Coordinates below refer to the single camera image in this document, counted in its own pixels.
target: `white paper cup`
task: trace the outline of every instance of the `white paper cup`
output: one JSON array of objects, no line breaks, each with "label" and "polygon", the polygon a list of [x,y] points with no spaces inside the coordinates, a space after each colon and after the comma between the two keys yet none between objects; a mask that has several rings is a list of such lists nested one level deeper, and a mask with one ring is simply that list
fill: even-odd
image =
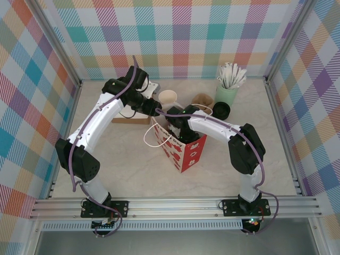
[{"label": "white paper cup", "polygon": [[177,94],[173,90],[164,90],[159,93],[158,100],[162,105],[173,104],[177,100]]}]

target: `green cup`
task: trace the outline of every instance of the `green cup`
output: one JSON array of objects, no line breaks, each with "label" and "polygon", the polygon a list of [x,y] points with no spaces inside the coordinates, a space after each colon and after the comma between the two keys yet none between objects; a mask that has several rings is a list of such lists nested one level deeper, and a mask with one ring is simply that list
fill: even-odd
[{"label": "green cup", "polygon": [[216,89],[215,103],[225,102],[231,107],[234,102],[237,91],[238,91],[238,88],[237,89],[225,89],[222,87],[221,84],[219,84]]}]

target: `plaid backdrop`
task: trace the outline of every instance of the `plaid backdrop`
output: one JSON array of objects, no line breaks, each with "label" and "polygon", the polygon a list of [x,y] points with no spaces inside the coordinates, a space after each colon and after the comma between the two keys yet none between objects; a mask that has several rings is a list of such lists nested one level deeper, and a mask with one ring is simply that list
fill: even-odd
[{"label": "plaid backdrop", "polygon": [[215,78],[225,62],[246,67],[248,76],[263,76],[289,22],[289,6],[297,5],[292,0],[39,1],[85,79],[125,75],[132,55],[152,78]]},{"label": "plaid backdrop", "polygon": [[0,0],[0,254],[13,255],[49,187],[76,86],[24,0]]},{"label": "plaid backdrop", "polygon": [[319,0],[273,90],[308,195],[318,196],[340,251],[340,1]]}]

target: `purple wire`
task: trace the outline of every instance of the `purple wire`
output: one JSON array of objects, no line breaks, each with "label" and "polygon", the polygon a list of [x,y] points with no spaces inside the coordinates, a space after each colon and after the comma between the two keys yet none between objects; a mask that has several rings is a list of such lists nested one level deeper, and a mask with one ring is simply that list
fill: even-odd
[{"label": "purple wire", "polygon": [[178,114],[178,115],[174,115],[174,114],[167,114],[167,113],[164,113],[164,112],[163,112],[161,109],[159,109],[159,108],[156,108],[155,111],[156,111],[156,113],[159,113],[159,114],[164,115],[164,116],[166,116],[166,117],[198,117],[198,118],[208,119],[208,120],[210,120],[210,121],[213,121],[213,122],[215,122],[215,123],[218,123],[218,124],[220,124],[220,125],[222,125],[222,126],[225,126],[225,127],[228,128],[228,129],[232,130],[233,132],[237,133],[240,137],[242,137],[242,138],[246,141],[246,143],[247,143],[247,144],[250,146],[250,148],[253,150],[253,152],[254,152],[254,154],[255,154],[255,156],[256,156],[256,159],[258,160],[259,165],[260,165],[260,167],[261,167],[262,178],[261,178],[260,183],[258,183],[258,184],[256,184],[256,185],[254,186],[254,189],[260,191],[260,192],[263,193],[263,194],[272,196],[272,197],[274,197],[275,200],[276,200],[276,211],[275,211],[275,213],[274,213],[273,218],[271,219],[271,221],[269,222],[269,224],[268,224],[265,228],[261,229],[261,230],[258,231],[257,233],[259,234],[259,233],[263,232],[264,230],[266,230],[266,229],[273,223],[273,221],[275,220],[275,218],[276,218],[276,216],[277,216],[277,214],[278,214],[279,202],[278,202],[277,196],[275,196],[274,194],[268,193],[268,192],[261,191],[261,190],[259,190],[259,188],[258,188],[259,186],[261,186],[261,185],[265,182],[265,177],[266,177],[265,168],[264,168],[264,165],[263,165],[262,160],[261,160],[261,158],[260,158],[260,155],[259,155],[258,152],[256,151],[254,145],[249,141],[249,139],[248,139],[244,134],[242,134],[240,131],[238,131],[238,130],[236,130],[235,128],[233,128],[233,127],[231,127],[230,125],[228,125],[226,122],[220,121],[220,120],[218,120],[218,119],[216,119],[216,118],[213,118],[213,117],[210,117],[210,116],[208,116],[208,115],[199,115],[199,114]]},{"label": "purple wire", "polygon": [[[127,84],[127,86],[121,91],[119,92],[118,94],[116,94],[113,98],[111,98],[109,101],[103,103],[101,106],[99,106],[99,109],[95,109],[91,115],[86,119],[84,125],[81,127],[81,129],[79,130],[78,132],[78,136],[81,137],[81,135],[83,134],[85,128],[87,127],[87,125],[90,123],[90,121],[92,120],[92,118],[97,114],[97,112],[101,111],[105,106],[107,106],[108,104],[110,104],[113,100],[117,99],[119,96],[121,96],[123,93],[125,93],[129,87],[132,85],[132,82],[134,80],[134,77],[136,75],[136,71],[137,71],[137,66],[138,66],[138,63],[137,63],[137,60],[136,60],[136,57],[135,56],[132,56],[133,57],[133,73],[132,73],[132,77],[131,77],[131,80],[129,82],[129,84]],[[74,173],[73,173],[73,168],[72,168],[72,157],[73,157],[73,153],[74,153],[74,149],[75,149],[75,146],[77,145],[79,139],[76,138],[74,140],[74,143],[71,147],[71,150],[70,150],[70,155],[69,155],[69,172],[70,172],[70,176],[71,176],[71,182],[72,182],[72,191],[75,192],[76,191],[76,188],[77,188],[77,184],[81,183],[80,181],[78,182],[75,182],[75,179],[74,179]],[[100,203],[98,203],[95,199],[93,199],[92,197],[89,196],[89,194],[86,192],[86,190],[84,189],[84,187],[81,185],[81,190],[85,193],[85,195],[88,197],[88,199],[91,201],[91,202],[94,202],[95,204],[105,208],[105,209],[108,209],[108,210],[111,210],[115,213],[117,213],[120,218],[121,218],[121,222],[120,224],[118,225],[118,227],[114,230],[112,230],[111,232],[109,232],[107,235],[103,235],[101,237],[106,237],[106,236],[110,236],[112,235],[113,233],[115,233],[122,225],[122,215],[119,213],[119,211],[113,209],[113,208],[110,208],[110,207],[107,207],[107,206],[104,206]]]}]

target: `purple cable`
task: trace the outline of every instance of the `purple cable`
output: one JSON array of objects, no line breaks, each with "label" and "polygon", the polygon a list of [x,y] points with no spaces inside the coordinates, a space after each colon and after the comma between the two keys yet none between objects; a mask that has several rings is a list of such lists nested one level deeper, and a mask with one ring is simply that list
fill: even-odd
[{"label": "purple cable", "polygon": [[222,125],[222,126],[225,126],[226,128],[230,129],[231,131],[237,133],[240,137],[242,137],[242,138],[246,141],[246,143],[247,143],[247,144],[250,146],[250,148],[253,150],[253,152],[254,152],[254,154],[255,154],[255,156],[256,156],[256,159],[257,159],[258,162],[259,162],[259,165],[260,165],[260,167],[261,167],[261,172],[262,172],[261,181],[260,181],[260,183],[258,183],[258,184],[256,184],[256,185],[254,186],[254,189],[260,191],[260,192],[263,193],[263,194],[272,196],[272,197],[274,197],[275,200],[276,200],[276,211],[275,211],[275,213],[274,213],[273,218],[271,219],[271,221],[269,222],[269,224],[268,224],[265,228],[261,229],[261,230],[258,231],[257,233],[259,234],[259,233],[263,232],[264,230],[266,230],[266,229],[273,223],[273,221],[275,220],[275,218],[276,218],[276,216],[277,216],[277,214],[278,214],[279,203],[278,203],[277,196],[275,196],[274,194],[268,193],[268,192],[261,191],[261,190],[258,188],[259,186],[261,186],[261,185],[265,182],[265,177],[266,177],[266,175],[265,175],[265,168],[264,168],[264,165],[263,165],[262,160],[261,160],[261,158],[260,158],[260,155],[259,155],[258,152],[256,151],[254,145],[249,141],[249,139],[248,139],[244,134],[242,134],[240,131],[238,131],[238,130],[236,130],[235,128],[229,126],[226,122],[220,121],[220,120],[218,120],[218,119],[216,119],[216,118],[213,118],[213,117],[210,117],[210,116],[208,116],[208,115],[199,115],[199,114],[178,114],[178,115],[174,115],[174,114],[167,114],[167,113],[164,113],[164,112],[163,112],[161,109],[159,109],[159,108],[156,108],[155,111],[156,111],[156,113],[159,113],[159,114],[164,115],[164,116],[166,116],[166,117],[198,117],[198,118],[208,119],[208,120],[213,121],[213,122],[215,122],[215,123],[218,123],[218,124],[220,124],[220,125]]},{"label": "purple cable", "polygon": [[[136,60],[135,56],[132,56],[132,57],[133,57],[133,65],[134,65],[134,67],[133,67],[133,73],[132,73],[132,77],[131,77],[131,80],[130,80],[129,84],[127,84],[127,86],[126,86],[121,92],[119,92],[118,94],[116,94],[116,95],[115,95],[113,98],[111,98],[109,101],[107,101],[107,102],[103,103],[101,106],[99,106],[99,109],[97,108],[97,109],[95,109],[95,110],[91,113],[91,115],[90,115],[90,116],[87,118],[87,120],[85,121],[84,125],[81,127],[81,129],[80,129],[80,131],[79,131],[79,133],[78,133],[78,135],[77,135],[77,138],[74,140],[74,143],[73,143],[73,145],[72,145],[72,147],[71,147],[70,155],[69,155],[69,171],[70,171],[70,176],[71,176],[72,191],[73,191],[73,192],[76,191],[77,184],[81,183],[80,181],[75,182],[74,174],[73,174],[73,168],[72,168],[72,157],[73,157],[73,152],[74,152],[75,146],[77,145],[77,143],[78,143],[78,141],[79,141],[78,137],[81,138],[81,135],[83,134],[85,128],[86,128],[87,125],[90,123],[90,121],[92,120],[92,118],[97,114],[97,112],[101,111],[105,106],[107,106],[108,104],[110,104],[113,100],[115,100],[115,99],[117,99],[118,97],[120,97],[121,94],[125,93],[125,92],[129,89],[129,87],[132,85],[132,82],[133,82],[134,77],[135,77],[135,75],[136,75],[137,66],[138,66],[138,63],[137,63],[137,60]],[[110,235],[112,235],[113,233],[115,233],[115,232],[118,230],[118,228],[120,228],[120,226],[122,225],[122,215],[119,213],[119,211],[117,211],[117,210],[115,210],[115,209],[113,209],[113,208],[110,208],[110,207],[107,207],[107,206],[104,206],[104,205],[98,203],[95,199],[93,199],[92,197],[90,197],[90,196],[88,195],[88,193],[85,191],[85,189],[84,189],[84,187],[83,187],[82,185],[81,185],[81,190],[85,193],[85,195],[89,198],[90,201],[94,202],[95,204],[97,204],[97,205],[99,205],[99,206],[101,206],[101,207],[103,207],[103,208],[105,208],[105,209],[111,210],[111,211],[117,213],[117,214],[120,216],[121,222],[120,222],[120,224],[118,225],[118,227],[117,227],[116,229],[112,230],[111,232],[109,232],[107,235],[103,235],[103,236],[101,236],[101,237],[110,236]]]}]

